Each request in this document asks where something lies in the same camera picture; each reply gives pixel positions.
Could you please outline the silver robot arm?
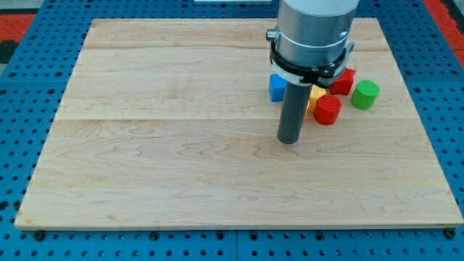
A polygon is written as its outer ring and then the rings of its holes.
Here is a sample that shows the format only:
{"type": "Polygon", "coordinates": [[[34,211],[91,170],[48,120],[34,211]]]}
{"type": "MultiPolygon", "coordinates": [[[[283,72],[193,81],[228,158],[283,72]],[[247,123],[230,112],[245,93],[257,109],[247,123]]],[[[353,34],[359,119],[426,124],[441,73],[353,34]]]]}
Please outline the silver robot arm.
{"type": "Polygon", "coordinates": [[[280,0],[266,40],[286,62],[325,67],[342,54],[359,0],[280,0]]]}

